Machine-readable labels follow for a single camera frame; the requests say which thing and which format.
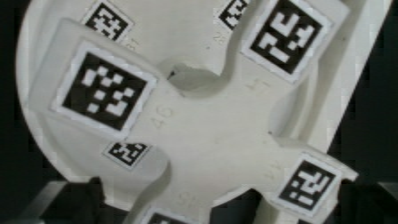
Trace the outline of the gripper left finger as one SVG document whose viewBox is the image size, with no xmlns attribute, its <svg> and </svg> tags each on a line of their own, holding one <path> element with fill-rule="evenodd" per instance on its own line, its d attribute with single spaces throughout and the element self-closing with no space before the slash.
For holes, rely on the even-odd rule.
<svg viewBox="0 0 398 224">
<path fill-rule="evenodd" d="M 0 224 L 106 224 L 103 183 L 51 181 L 19 215 Z"/>
</svg>

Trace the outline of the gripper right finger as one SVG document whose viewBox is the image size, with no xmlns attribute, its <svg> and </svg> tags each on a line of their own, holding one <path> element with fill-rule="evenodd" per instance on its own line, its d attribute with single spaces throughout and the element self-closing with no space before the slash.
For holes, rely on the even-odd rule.
<svg viewBox="0 0 398 224">
<path fill-rule="evenodd" d="M 398 224 L 398 182 L 344 184 L 321 224 Z"/>
</svg>

